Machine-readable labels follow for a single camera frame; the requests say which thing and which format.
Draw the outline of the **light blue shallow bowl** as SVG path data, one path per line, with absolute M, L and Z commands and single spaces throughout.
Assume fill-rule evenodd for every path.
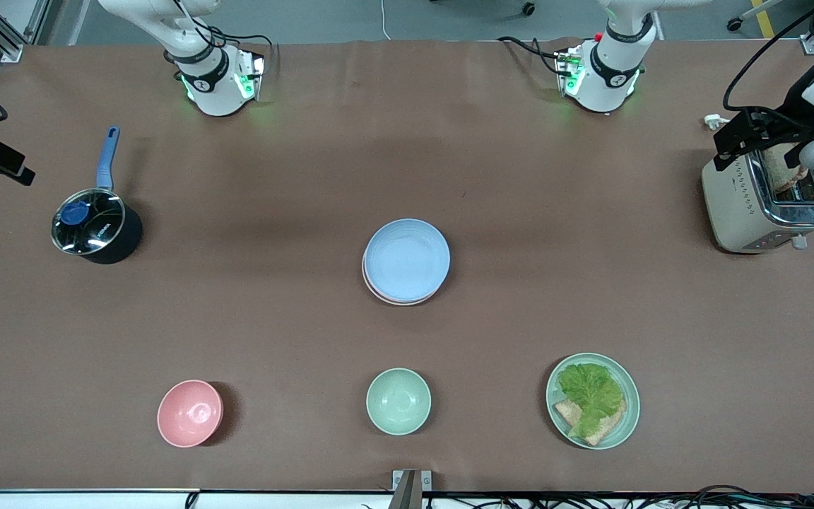
M 387 259 L 401 269 L 414 263 L 426 268 L 438 264 L 448 273 L 450 270 L 450 247 L 445 236 L 431 223 L 411 217 L 394 220 L 377 230 L 366 245 L 364 257 Z

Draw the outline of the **pink shallow bowl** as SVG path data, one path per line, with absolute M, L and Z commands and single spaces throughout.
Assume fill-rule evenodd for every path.
M 438 264 L 426 268 L 409 263 L 401 269 L 387 259 L 364 257 L 362 277 L 370 292 L 385 303 L 409 306 L 429 300 L 445 283 L 448 271 Z

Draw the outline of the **brown toast slice in toaster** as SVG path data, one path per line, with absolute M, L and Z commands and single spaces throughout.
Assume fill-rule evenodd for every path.
M 776 194 L 794 187 L 808 174 L 808 169 L 800 162 L 797 162 L 793 168 L 787 165 L 787 154 L 791 149 L 797 147 L 797 143 L 781 143 L 762 152 L 769 186 Z

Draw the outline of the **beige chrome toaster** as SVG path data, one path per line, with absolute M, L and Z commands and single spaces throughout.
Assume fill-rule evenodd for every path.
M 802 250 L 814 232 L 814 170 L 776 194 L 769 186 L 763 151 L 740 156 L 721 172 L 715 171 L 713 160 L 703 168 L 705 206 L 715 242 L 724 251 L 760 254 L 785 245 Z

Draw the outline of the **glass lid with blue knob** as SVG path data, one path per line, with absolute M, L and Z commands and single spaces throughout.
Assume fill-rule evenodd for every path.
M 125 203 L 112 190 L 87 188 L 72 194 L 58 207 L 49 238 L 62 252 L 86 257 L 112 244 L 125 218 Z

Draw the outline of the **green flat plate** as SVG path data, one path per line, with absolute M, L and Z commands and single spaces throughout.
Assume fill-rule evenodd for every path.
M 565 393 L 563 393 L 558 384 L 559 374 L 561 374 L 561 372 L 568 366 L 587 363 L 597 364 L 598 366 L 607 368 L 610 376 L 613 377 L 613 379 L 616 380 L 620 385 L 620 388 L 623 391 L 624 399 L 627 400 L 627 410 L 624 413 L 623 418 L 620 420 L 619 425 L 617 425 L 616 428 L 614 428 L 614 431 L 610 432 L 608 437 L 605 438 L 600 445 L 597 445 L 597 447 L 589 447 L 588 445 L 585 445 L 582 439 L 571 438 L 570 425 L 555 410 L 555 404 L 557 402 L 567 399 L 567 396 Z M 584 449 L 591 450 L 610 449 L 624 443 L 636 429 L 637 422 L 639 422 L 641 406 L 639 391 L 637 391 L 637 386 L 630 374 L 622 366 L 620 366 L 617 361 L 614 361 L 608 356 L 594 352 L 579 352 L 578 354 L 564 358 L 555 365 L 552 373 L 546 380 L 545 405 L 549 418 L 552 420 L 553 425 L 557 431 L 560 432 L 563 438 L 566 438 L 573 445 L 575 445 L 575 447 L 582 447 Z

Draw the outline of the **green lettuce leaf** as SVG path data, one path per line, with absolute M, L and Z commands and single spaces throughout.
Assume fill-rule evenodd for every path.
M 596 445 L 602 420 L 619 415 L 625 403 L 620 385 L 607 368 L 591 363 L 568 366 L 559 374 L 558 384 L 567 400 L 581 410 L 572 435 Z

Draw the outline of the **brown bread slice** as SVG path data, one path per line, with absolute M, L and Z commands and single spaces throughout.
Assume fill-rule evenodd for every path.
M 627 410 L 627 400 L 621 399 L 619 409 L 613 415 L 598 419 L 597 424 L 584 419 L 584 410 L 569 399 L 557 402 L 553 408 L 570 425 L 571 438 L 582 439 L 585 445 L 597 447 L 619 425 Z

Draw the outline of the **pink deep bowl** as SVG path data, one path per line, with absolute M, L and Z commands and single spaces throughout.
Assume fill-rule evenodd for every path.
M 212 383 L 185 380 L 165 393 L 156 412 L 156 426 L 172 447 L 199 447 L 222 424 L 224 402 Z

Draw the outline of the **beige shallow bowl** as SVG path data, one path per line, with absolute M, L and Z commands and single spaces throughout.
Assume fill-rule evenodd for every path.
M 361 271 L 362 271 L 362 279 L 364 279 L 364 284 L 365 284 L 366 288 L 369 290 L 369 292 L 373 296 L 375 296 L 376 298 L 381 300 L 383 303 L 391 304 L 393 306 L 408 307 L 408 306 L 414 306 L 414 305 L 419 305 L 421 303 L 425 303 L 426 300 L 432 299 L 432 297 L 435 296 L 436 292 L 438 292 L 438 290 L 442 287 L 442 286 L 436 287 L 434 290 L 432 290 L 432 292 L 428 293 L 426 296 L 424 296 L 424 297 L 422 297 L 420 299 L 417 299 L 417 300 L 410 300 L 409 302 L 407 300 L 394 300 L 394 299 L 391 299 L 391 298 L 385 296 L 383 293 L 379 292 L 374 287 L 374 284 L 372 284 L 372 282 L 370 281 L 370 278 L 369 278 L 369 276 L 367 274 L 365 260 L 362 261 L 362 263 L 361 263 Z

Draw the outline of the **green deep bowl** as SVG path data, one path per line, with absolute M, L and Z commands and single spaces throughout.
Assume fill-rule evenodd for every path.
M 365 406 L 378 431 L 403 437 L 425 425 L 432 413 L 432 390 L 416 371 L 388 368 L 370 383 Z

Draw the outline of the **metal bracket clamp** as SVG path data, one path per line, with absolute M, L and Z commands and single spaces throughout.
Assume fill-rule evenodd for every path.
M 388 509 L 427 509 L 432 493 L 432 470 L 397 469 L 391 473 L 393 495 Z

